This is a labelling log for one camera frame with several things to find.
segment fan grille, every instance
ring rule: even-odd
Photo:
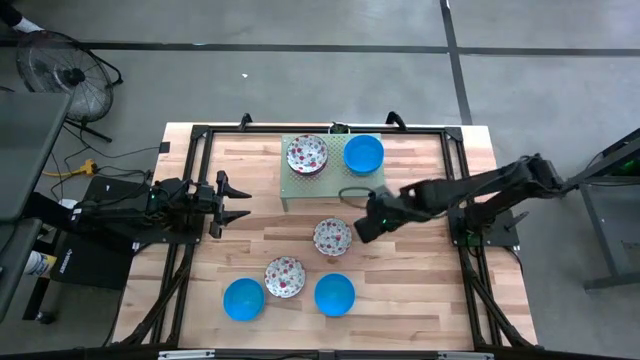
[[[17,65],[30,91],[69,94],[69,120],[97,121],[111,109],[113,84],[102,62],[66,35],[25,35],[18,44]]]

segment wooden tabletop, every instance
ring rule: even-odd
[[[169,123],[156,179],[181,177],[192,123]],[[496,167],[489,131],[462,127],[472,174]],[[450,244],[447,220],[408,224],[363,244],[357,235],[340,257],[320,254],[313,229],[321,220],[339,217],[352,224],[362,210],[337,199],[279,198],[280,135],[220,134],[213,142],[209,181],[225,170],[230,184],[252,199],[225,200],[229,210],[251,210],[223,231],[222,239],[203,235],[194,257],[180,337],[182,348],[467,350],[472,348],[457,251]],[[383,135],[387,185],[443,178],[440,141],[430,135]],[[199,169],[199,157],[194,166]],[[133,261],[114,333],[120,340],[133,331],[157,299],[167,252],[152,245]],[[266,266],[279,256],[299,259],[307,270],[304,288],[291,299],[267,294],[263,313],[249,323],[234,322],[222,308],[224,290],[241,277],[263,282]],[[525,287],[517,262],[500,248],[487,249],[494,297],[529,341],[536,341]],[[321,314],[313,301],[324,274],[340,272],[356,287],[356,303],[341,318]],[[167,312],[168,332],[173,306]],[[486,312],[479,306],[485,338]]]

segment gray floor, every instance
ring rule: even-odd
[[[493,47],[637,48],[634,0],[450,0],[458,43]],[[445,45],[433,0],[21,0],[27,17],[73,37],[109,41],[256,44]],[[157,145],[168,121],[380,122],[396,110],[412,124],[460,124],[447,55],[101,51],[125,83],[96,128],[110,154]],[[488,125],[500,164],[541,152],[563,176],[638,127],[640,58],[461,59],[474,124]],[[0,50],[0,85],[25,91],[14,52]],[[66,133],[57,157],[80,149]],[[79,165],[88,156],[79,156]],[[141,153],[99,164],[154,167]],[[52,179],[39,186],[49,191]],[[66,184],[81,197],[86,179]],[[606,275],[578,194],[530,200],[518,227],[531,311],[541,345],[640,358],[640,286],[587,294]],[[3,353],[97,346],[115,315],[117,293],[65,286],[60,319],[19,320],[33,281],[25,279],[0,325]]]

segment black metal frame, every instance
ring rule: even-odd
[[[194,162],[196,158],[196,149],[198,142],[204,139],[204,147],[200,169],[198,173],[198,182],[205,182],[207,180],[207,174],[210,165],[210,156],[213,146],[213,140],[215,134],[220,133],[247,133],[247,134],[260,134],[260,133],[326,133],[331,124],[327,125],[296,125],[296,126],[279,126],[270,124],[255,124],[251,120],[249,114],[245,114],[238,124],[220,124],[220,125],[194,125],[191,130],[189,148],[187,151],[187,157],[185,161],[185,167],[183,172],[183,180],[191,179]],[[467,164],[467,158],[465,154],[462,131],[459,127],[430,127],[430,126],[412,126],[408,127],[402,121],[402,118],[395,112],[390,112],[386,119],[386,125],[351,125],[351,133],[381,133],[381,134],[422,134],[438,136],[442,145],[442,156],[445,166],[445,173],[447,179],[453,179],[455,177],[453,172],[452,156],[449,149],[450,142],[454,142],[456,147],[456,154],[460,163],[461,175],[463,177],[469,176],[469,169]],[[149,311],[145,319],[136,327],[132,335],[118,343],[119,345],[125,344],[141,344],[149,330],[151,330],[152,344],[161,342],[162,330],[165,317],[165,308],[169,302],[169,299],[173,296],[177,290],[177,301],[174,309],[173,320],[171,330],[166,339],[166,343],[175,345],[177,347],[180,330],[182,326],[182,318],[184,315],[184,305],[186,299],[186,293],[189,285],[189,272],[191,270],[191,263],[195,254],[195,245],[186,245],[185,252],[180,264],[180,267],[174,274],[174,263],[178,253],[178,244],[169,245],[167,252],[165,268],[163,271],[162,282],[160,286],[160,294],[158,300]],[[470,262],[469,250],[465,247],[458,247],[458,253],[460,256],[460,263],[463,270],[465,264]],[[482,286],[486,290],[486,293],[491,296],[491,284],[489,281],[489,271],[486,262],[485,253],[482,247],[478,248],[478,269],[479,278]],[[476,302],[474,300],[474,285],[473,278],[468,272],[463,271],[463,281],[465,288],[465,297],[467,300],[467,310],[469,313],[471,333],[473,338],[474,347],[486,344],[480,329],[480,321],[478,318],[478,310]],[[491,328],[491,344],[500,345],[501,337],[498,324],[495,319],[488,312]],[[249,357],[255,355],[254,350],[237,350],[238,354]],[[402,352],[412,357],[424,357],[425,352]]]

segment floral plate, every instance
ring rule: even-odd
[[[287,163],[291,170],[302,175],[319,173],[329,160],[329,149],[320,137],[302,135],[293,139],[287,148]]]
[[[340,219],[322,220],[313,231],[313,242],[325,255],[342,255],[351,246],[351,229]]]
[[[302,290],[306,274],[302,263],[290,256],[273,260],[264,273],[269,292],[279,298],[290,298]]]

